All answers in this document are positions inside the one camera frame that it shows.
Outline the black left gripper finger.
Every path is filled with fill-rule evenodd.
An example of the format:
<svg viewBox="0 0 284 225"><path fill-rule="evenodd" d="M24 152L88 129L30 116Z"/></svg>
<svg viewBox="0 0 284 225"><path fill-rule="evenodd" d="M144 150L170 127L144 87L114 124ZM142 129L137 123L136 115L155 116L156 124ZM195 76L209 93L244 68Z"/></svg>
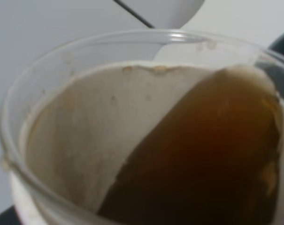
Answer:
<svg viewBox="0 0 284 225"><path fill-rule="evenodd" d="M0 225L21 225L14 206L0 214Z"/></svg>

